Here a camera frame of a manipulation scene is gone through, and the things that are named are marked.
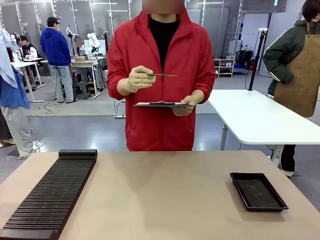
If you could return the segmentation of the person's right hand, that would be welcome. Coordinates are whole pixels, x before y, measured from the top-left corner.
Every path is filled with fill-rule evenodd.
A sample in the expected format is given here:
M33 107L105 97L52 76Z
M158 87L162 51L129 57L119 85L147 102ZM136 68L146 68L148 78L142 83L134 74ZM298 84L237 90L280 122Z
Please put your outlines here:
M117 84L117 91L122 96L136 93L140 89L151 87L156 82L156 76L151 69L143 65L132 68L127 78L121 79Z

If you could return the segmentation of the person's left hand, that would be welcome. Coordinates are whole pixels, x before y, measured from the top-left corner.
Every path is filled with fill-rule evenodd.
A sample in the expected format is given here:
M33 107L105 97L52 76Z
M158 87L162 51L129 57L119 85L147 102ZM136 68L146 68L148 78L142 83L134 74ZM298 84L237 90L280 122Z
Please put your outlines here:
M183 100L181 100L181 104L187 105L185 107L172 107L172 111L175 116L183 117L190 115L195 106L202 102L204 99L204 93L197 89L194 90L191 95L186 96Z

